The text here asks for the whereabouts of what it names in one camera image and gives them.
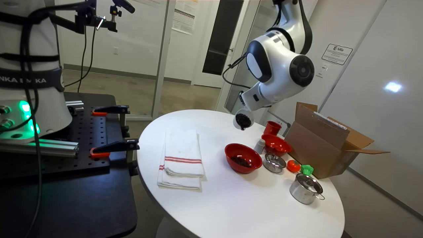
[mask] cardboard box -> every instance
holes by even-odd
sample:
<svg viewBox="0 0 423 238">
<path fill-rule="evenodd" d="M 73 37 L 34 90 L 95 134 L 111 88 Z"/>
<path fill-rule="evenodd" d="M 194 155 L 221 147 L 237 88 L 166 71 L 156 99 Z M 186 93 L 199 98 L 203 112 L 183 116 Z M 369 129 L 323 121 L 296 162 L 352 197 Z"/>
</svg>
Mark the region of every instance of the cardboard box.
<svg viewBox="0 0 423 238">
<path fill-rule="evenodd" d="M 388 153 L 363 149 L 374 140 L 316 111 L 317 105 L 297 102 L 295 121 L 285 137 L 292 146 L 289 154 L 311 165 L 316 178 L 342 174 L 360 153 Z"/>
</svg>

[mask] toy tomato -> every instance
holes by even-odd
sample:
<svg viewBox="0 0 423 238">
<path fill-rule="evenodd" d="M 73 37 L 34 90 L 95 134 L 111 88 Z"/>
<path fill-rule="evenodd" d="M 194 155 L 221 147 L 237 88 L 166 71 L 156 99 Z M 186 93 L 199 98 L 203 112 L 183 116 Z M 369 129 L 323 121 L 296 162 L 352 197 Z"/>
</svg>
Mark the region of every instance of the toy tomato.
<svg viewBox="0 0 423 238">
<path fill-rule="evenodd" d="M 288 161 L 286 168 L 289 171 L 295 173 L 295 172 L 298 172 L 300 170 L 301 165 L 298 162 L 296 162 L 295 160 L 290 160 L 290 161 Z"/>
</svg>

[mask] white towel with red stripes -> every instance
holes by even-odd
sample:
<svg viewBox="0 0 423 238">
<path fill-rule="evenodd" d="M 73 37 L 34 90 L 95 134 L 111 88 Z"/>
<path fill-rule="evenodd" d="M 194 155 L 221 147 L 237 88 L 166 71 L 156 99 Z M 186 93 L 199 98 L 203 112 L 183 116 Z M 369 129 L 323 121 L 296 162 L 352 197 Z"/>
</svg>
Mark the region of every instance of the white towel with red stripes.
<svg viewBox="0 0 423 238">
<path fill-rule="evenodd" d="M 200 189 L 203 175 L 196 130 L 166 130 L 157 184 L 169 188 Z"/>
</svg>

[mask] red bowl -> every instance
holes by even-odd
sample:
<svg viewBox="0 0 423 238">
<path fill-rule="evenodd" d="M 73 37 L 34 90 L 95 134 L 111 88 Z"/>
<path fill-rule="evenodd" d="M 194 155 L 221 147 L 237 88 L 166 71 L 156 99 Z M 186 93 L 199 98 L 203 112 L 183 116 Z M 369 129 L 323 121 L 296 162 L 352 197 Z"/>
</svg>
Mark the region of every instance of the red bowl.
<svg viewBox="0 0 423 238">
<path fill-rule="evenodd" d="M 225 147 L 226 160 L 233 170 L 242 174 L 249 174 L 263 165 L 263 161 L 256 151 L 242 144 L 229 144 Z M 235 163 L 231 157 L 242 157 L 251 168 Z"/>
<path fill-rule="evenodd" d="M 264 148 L 268 153 L 282 156 L 292 151 L 292 147 L 282 138 L 270 134 L 264 134 L 261 138 L 266 142 Z"/>
</svg>

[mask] perforated metal plate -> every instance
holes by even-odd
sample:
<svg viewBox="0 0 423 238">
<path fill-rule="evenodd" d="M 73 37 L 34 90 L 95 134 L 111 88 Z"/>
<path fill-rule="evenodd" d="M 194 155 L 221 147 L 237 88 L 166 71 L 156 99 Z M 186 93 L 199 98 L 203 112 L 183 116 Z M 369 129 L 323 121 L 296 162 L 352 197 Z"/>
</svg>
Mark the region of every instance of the perforated metal plate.
<svg viewBox="0 0 423 238">
<path fill-rule="evenodd" d="M 73 141 L 79 143 L 79 152 L 75 158 L 61 158 L 42 156 L 42 173 L 57 174 L 78 172 L 87 169 L 97 169 L 108 173 L 110 161 L 92 160 L 90 150 L 107 144 L 106 117 L 92 116 L 93 108 L 85 108 L 77 112 L 69 126 L 43 136 L 45 139 Z M 0 152 L 0 179 L 34 176 L 38 174 L 37 158 L 35 155 L 12 154 Z"/>
</svg>

